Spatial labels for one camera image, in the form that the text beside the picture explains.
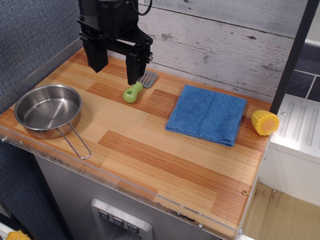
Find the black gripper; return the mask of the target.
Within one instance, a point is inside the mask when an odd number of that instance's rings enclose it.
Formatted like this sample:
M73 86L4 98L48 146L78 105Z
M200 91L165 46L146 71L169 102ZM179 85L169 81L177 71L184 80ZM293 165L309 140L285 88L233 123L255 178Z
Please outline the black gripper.
M126 55L127 83L134 85L152 60L153 39L138 27L140 16L147 15L137 0L80 0L78 2L81 39L88 65L100 72L108 63L107 50Z

